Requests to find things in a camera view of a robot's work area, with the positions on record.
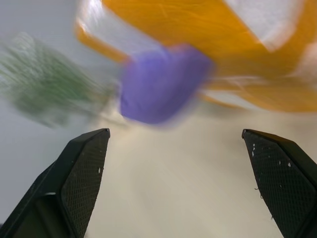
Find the purple cloth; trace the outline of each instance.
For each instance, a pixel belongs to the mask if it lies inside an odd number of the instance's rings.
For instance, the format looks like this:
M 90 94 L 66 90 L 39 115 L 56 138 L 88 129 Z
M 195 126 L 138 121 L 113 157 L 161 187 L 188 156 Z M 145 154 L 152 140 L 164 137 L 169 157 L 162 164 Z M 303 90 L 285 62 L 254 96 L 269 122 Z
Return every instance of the purple cloth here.
M 189 102 L 211 66 L 207 56 L 188 45 L 133 56 L 124 68 L 122 115 L 147 124 L 167 121 Z

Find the green object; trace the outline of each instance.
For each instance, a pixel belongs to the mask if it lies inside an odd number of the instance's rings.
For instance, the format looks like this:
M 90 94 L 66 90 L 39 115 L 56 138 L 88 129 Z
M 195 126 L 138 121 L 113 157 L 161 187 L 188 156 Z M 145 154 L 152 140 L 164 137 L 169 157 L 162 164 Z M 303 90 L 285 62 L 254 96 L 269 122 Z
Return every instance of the green object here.
M 0 58 L 0 92 L 28 118 L 66 125 L 70 113 L 93 116 L 115 94 L 97 84 L 61 53 L 21 34 Z

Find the blurry object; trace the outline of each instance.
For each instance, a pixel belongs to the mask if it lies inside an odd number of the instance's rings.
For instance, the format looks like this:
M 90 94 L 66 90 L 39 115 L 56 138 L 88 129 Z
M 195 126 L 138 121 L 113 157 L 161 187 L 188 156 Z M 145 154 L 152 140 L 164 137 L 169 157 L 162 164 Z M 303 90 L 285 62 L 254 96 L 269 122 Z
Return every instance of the blurry object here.
M 125 64 L 120 111 L 147 124 L 166 122 L 190 101 L 210 71 L 211 60 L 187 45 L 134 55 Z
M 317 79 L 305 56 L 317 39 L 316 15 L 315 0 L 82 0 L 76 35 L 116 61 L 188 43 L 217 67 L 206 100 L 317 112 L 315 83 L 305 77 Z
M 0 93 L 28 118 L 65 125 L 70 113 L 96 115 L 115 84 L 96 83 L 62 54 L 21 33 L 0 58 Z
M 99 193 L 109 129 L 72 139 L 32 183 L 1 238 L 83 238 Z
M 254 176 L 285 238 L 317 237 L 317 165 L 293 141 L 243 130 Z

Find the purple object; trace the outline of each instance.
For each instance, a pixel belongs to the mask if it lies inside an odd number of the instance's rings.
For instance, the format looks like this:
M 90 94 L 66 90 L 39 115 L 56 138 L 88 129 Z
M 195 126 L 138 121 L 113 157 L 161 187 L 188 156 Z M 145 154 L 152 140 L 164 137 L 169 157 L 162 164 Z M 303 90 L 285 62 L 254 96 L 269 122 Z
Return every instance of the purple object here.
M 121 114 L 147 124 L 167 121 L 194 96 L 211 66 L 188 45 L 133 56 L 124 68 Z

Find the gray wall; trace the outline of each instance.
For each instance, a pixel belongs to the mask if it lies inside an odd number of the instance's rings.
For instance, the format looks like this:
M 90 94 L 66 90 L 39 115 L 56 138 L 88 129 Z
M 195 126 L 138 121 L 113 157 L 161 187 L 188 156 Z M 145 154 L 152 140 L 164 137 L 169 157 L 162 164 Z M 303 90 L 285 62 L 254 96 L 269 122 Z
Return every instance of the gray wall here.
M 95 72 L 102 80 L 103 74 L 116 65 L 77 42 L 73 35 L 75 13 L 75 0 L 2 0 L 0 40 L 7 41 L 24 31 Z M 71 121 L 67 128 L 49 129 L 27 120 L 0 101 L 0 222 L 66 143 L 89 130 L 84 117 L 74 116 Z

